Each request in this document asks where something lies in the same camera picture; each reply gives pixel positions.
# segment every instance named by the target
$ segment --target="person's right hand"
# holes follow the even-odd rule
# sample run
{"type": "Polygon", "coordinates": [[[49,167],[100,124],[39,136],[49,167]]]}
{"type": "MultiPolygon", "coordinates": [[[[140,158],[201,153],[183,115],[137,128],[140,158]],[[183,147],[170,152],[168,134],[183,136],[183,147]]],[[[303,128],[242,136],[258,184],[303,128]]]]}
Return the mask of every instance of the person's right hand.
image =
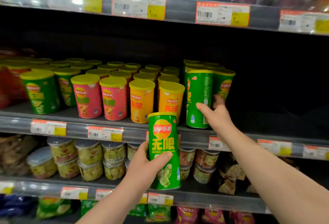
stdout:
{"type": "Polygon", "coordinates": [[[222,137],[222,133],[228,127],[233,127],[230,114],[228,113],[225,102],[219,95],[214,95],[213,109],[211,110],[207,105],[203,103],[197,103],[196,107],[205,115],[210,126],[216,131],[219,137],[222,137]]]}

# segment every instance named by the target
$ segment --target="chip bag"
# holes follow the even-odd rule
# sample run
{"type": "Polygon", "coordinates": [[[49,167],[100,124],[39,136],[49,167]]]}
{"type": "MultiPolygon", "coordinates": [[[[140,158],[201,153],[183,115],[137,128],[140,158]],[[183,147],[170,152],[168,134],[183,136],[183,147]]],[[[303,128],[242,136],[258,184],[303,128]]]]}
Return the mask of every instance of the chip bag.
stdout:
{"type": "Polygon", "coordinates": [[[176,224],[195,224],[198,223],[198,211],[196,208],[177,207],[176,224]]]}
{"type": "Polygon", "coordinates": [[[98,201],[93,200],[82,200],[81,201],[81,212],[80,217],[84,216],[90,209],[92,209],[98,201]]]}
{"type": "Polygon", "coordinates": [[[148,214],[145,219],[146,222],[171,221],[171,218],[170,218],[171,206],[149,204],[147,206],[147,208],[148,208],[148,214]]]}
{"type": "Polygon", "coordinates": [[[145,217],[146,216],[146,205],[137,204],[134,209],[130,210],[129,215],[145,217]]]}
{"type": "Polygon", "coordinates": [[[225,224],[223,210],[220,209],[206,209],[202,215],[202,220],[212,224],[225,224]]]}
{"type": "Polygon", "coordinates": [[[71,214],[71,200],[40,197],[36,216],[39,219],[51,218],[63,214],[71,214]]]}
{"type": "Polygon", "coordinates": [[[234,224],[256,224],[252,213],[230,211],[229,217],[234,221],[234,224]]]}

